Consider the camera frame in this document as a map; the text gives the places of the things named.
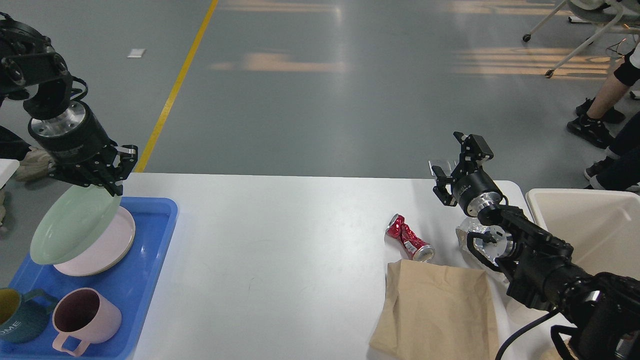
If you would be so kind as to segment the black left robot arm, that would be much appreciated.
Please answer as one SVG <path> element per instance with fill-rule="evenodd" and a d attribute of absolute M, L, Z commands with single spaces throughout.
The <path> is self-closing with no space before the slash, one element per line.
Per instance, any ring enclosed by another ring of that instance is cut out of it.
<path fill-rule="evenodd" d="M 22 102 L 30 136 L 52 157 L 48 175 L 122 196 L 122 182 L 138 162 L 137 146 L 110 139 L 83 100 L 89 86 L 71 75 L 49 37 L 2 13 L 0 40 L 1 98 Z"/>

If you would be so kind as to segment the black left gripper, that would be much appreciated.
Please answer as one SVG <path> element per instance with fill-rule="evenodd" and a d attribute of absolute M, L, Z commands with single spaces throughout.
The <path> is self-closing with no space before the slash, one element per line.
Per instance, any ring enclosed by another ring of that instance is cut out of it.
<path fill-rule="evenodd" d="M 105 189 L 122 196 L 122 182 L 138 162 L 137 145 L 115 145 L 89 105 L 71 101 L 60 115 L 30 119 L 29 134 L 52 158 L 48 177 L 75 186 Z"/>

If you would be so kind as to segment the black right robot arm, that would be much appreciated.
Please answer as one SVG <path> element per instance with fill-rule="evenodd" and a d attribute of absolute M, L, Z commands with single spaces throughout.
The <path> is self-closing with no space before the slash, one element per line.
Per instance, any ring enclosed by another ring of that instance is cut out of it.
<path fill-rule="evenodd" d="M 572 326 L 554 325 L 551 340 L 563 360 L 637 360 L 640 357 L 639 282 L 630 276 L 590 275 L 572 262 L 573 246 L 530 221 L 506 200 L 483 170 L 494 157 L 485 139 L 454 132 L 461 145 L 450 174 L 432 166 L 434 193 L 443 205 L 459 205 L 485 231 L 462 229 L 462 248 L 480 264 L 505 275 L 506 294 L 546 315 L 517 330 L 500 346 L 496 359 L 519 336 L 562 314 Z"/>

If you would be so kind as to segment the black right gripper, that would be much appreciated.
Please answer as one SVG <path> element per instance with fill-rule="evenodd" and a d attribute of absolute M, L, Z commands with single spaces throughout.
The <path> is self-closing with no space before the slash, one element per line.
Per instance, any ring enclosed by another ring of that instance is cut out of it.
<path fill-rule="evenodd" d="M 458 203 L 466 216 L 476 218 L 482 209 L 498 205 L 505 198 L 498 185 L 483 170 L 483 164 L 495 155 L 480 135 L 459 131 L 453 132 L 453 135 L 461 145 L 453 176 L 461 178 L 455 180 L 451 175 L 446 175 L 441 166 L 432 166 L 435 177 L 433 191 L 442 205 L 455 207 Z"/>

